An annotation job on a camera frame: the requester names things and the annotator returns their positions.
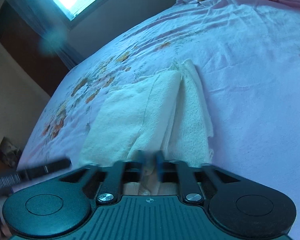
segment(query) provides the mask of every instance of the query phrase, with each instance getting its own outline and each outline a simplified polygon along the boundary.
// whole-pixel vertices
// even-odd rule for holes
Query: bed sheet
[[[174,57],[193,60],[200,75],[213,163],[287,194],[298,213],[290,236],[300,240],[300,0],[177,0],[68,73],[18,168],[62,156],[78,168],[110,87],[167,68]]]

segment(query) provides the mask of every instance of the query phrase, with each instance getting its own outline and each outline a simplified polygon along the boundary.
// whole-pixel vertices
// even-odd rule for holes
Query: silver screw
[[[197,193],[190,193],[186,196],[186,199],[188,201],[197,202],[197,201],[201,200],[201,196]]]
[[[98,199],[102,202],[108,202],[114,199],[114,196],[112,194],[109,193],[103,193],[101,195],[98,196]]]

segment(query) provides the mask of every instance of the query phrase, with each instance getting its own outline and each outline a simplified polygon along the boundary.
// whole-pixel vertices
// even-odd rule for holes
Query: folded towel
[[[137,150],[163,150],[166,159],[186,161],[190,166],[211,162],[208,137],[212,123],[202,85],[191,60],[139,82],[113,87],[80,152],[80,165],[111,166],[117,160],[134,159]],[[149,167],[143,184],[130,183],[126,194],[174,194],[164,187]]]

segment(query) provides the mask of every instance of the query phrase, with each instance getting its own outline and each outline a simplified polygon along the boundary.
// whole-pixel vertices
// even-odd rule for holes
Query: barcode label
[[[12,185],[16,185],[20,183],[20,178],[18,174],[8,175],[6,177],[0,178],[0,189],[5,187],[11,187]]]

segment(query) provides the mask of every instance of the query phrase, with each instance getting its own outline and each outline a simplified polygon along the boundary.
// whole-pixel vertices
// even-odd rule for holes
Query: sheer curtain
[[[44,54],[57,54],[68,69],[84,58],[67,43],[64,25],[53,23],[39,0],[6,0],[20,17],[42,37],[40,49]]]

